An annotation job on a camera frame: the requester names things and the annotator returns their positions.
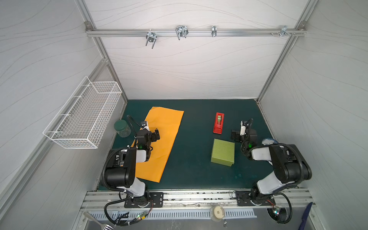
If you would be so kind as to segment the green gift box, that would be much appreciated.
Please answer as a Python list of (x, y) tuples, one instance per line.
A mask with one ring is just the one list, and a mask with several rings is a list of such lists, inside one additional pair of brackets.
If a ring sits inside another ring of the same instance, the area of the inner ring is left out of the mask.
[(211, 162), (231, 167), (234, 164), (235, 143), (214, 139)]

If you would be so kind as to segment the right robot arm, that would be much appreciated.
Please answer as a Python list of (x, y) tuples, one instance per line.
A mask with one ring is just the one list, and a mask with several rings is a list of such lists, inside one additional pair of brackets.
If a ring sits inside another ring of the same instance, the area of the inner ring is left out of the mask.
[(251, 197), (256, 199), (273, 195), (312, 178), (311, 168), (296, 145), (266, 138), (257, 146), (256, 138), (254, 129), (241, 127), (240, 131), (231, 132), (231, 140), (241, 143), (243, 155), (249, 160), (268, 162), (273, 167), (268, 176), (255, 183)]

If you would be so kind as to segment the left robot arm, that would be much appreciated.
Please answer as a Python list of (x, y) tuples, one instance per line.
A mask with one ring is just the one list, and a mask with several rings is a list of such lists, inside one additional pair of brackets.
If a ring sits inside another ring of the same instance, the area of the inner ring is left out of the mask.
[(136, 177), (136, 166), (150, 159), (153, 150), (151, 144), (159, 139), (158, 129), (154, 132), (141, 129), (132, 147), (119, 148), (109, 153), (101, 175), (104, 187), (124, 192), (130, 197), (146, 196), (146, 185)]

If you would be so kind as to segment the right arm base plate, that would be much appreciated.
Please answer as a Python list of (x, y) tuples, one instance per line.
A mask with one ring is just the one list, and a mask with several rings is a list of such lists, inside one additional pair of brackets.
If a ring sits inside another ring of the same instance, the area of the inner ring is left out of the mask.
[(248, 190), (235, 190), (232, 192), (232, 198), (236, 200), (237, 206), (250, 207), (250, 206), (274, 206), (276, 202), (271, 195), (264, 195), (255, 191)]

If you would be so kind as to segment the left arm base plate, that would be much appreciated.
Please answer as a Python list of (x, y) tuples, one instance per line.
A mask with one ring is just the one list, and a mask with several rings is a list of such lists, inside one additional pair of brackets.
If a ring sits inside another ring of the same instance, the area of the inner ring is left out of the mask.
[(147, 192), (143, 196), (130, 198), (124, 203), (124, 208), (162, 208), (163, 193), (162, 192)]

